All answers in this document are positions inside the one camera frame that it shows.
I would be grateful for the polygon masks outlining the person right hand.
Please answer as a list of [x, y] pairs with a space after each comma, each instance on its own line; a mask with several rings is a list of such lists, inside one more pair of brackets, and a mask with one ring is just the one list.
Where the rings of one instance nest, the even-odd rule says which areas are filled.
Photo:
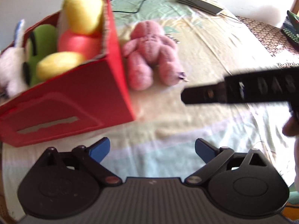
[[286, 122], [282, 129], [282, 133], [285, 136], [298, 136], [299, 135], [299, 124], [294, 116]]

